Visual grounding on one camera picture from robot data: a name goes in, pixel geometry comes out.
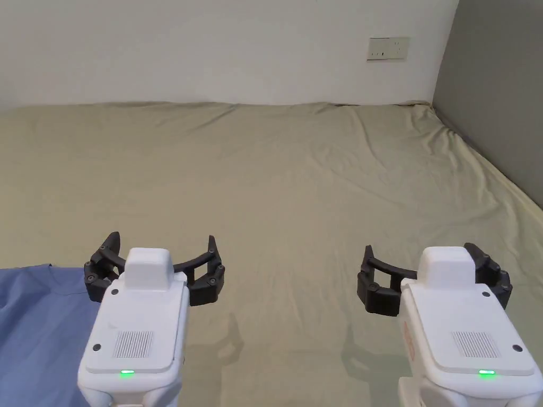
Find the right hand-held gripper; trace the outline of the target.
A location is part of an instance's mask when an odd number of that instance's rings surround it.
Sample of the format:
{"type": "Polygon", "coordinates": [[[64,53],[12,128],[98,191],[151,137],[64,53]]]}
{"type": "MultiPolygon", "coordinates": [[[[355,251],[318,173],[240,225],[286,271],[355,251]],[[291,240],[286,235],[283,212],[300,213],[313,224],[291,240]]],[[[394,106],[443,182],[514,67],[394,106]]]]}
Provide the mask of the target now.
{"type": "Polygon", "coordinates": [[[504,310],[512,290],[474,243],[427,247],[418,271],[365,247],[357,295],[368,313],[399,318],[412,372],[398,383],[401,406],[536,406],[537,364],[504,310]]]}

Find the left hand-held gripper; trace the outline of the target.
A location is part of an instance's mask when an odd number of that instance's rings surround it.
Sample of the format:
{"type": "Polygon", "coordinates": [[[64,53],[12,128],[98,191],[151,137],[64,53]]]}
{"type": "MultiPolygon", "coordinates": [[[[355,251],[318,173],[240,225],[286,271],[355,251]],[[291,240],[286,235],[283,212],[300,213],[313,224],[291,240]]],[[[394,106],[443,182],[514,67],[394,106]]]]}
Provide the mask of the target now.
{"type": "Polygon", "coordinates": [[[176,406],[188,307],[217,302],[224,286],[216,239],[209,235],[205,253],[174,266],[166,249],[135,247],[125,260],[120,246],[112,232],[84,264],[89,299],[101,304],[78,387],[90,406],[176,406]]]}

